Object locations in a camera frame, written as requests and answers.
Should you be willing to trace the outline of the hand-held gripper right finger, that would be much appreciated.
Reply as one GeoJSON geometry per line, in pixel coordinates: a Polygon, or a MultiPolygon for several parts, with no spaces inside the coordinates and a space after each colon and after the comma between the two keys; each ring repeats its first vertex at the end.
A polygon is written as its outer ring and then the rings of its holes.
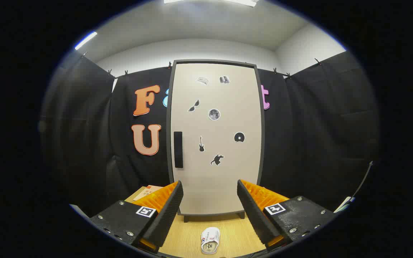
{"type": "Polygon", "coordinates": [[[288,198],[245,180],[237,181],[237,196],[269,252],[310,237],[337,216],[307,197],[288,198]]]}

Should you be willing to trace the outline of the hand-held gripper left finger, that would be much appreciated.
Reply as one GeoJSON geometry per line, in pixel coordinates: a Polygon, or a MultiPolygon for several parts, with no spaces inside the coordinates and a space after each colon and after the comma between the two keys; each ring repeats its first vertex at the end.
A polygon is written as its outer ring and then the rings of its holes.
{"type": "Polygon", "coordinates": [[[156,253],[168,236],[183,195],[178,180],[137,201],[118,200],[90,220],[116,239],[156,253]]]}

